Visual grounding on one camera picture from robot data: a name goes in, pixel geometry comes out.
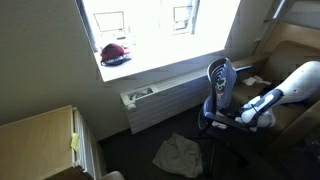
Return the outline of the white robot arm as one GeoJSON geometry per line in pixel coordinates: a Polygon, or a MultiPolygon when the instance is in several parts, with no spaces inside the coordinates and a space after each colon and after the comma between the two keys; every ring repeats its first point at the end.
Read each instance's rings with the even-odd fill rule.
{"type": "Polygon", "coordinates": [[[320,88],[320,62],[308,61],[291,73],[280,85],[263,96],[256,96],[242,106],[235,118],[252,131],[271,128],[276,123],[272,108],[276,105],[300,102],[320,88]]]}

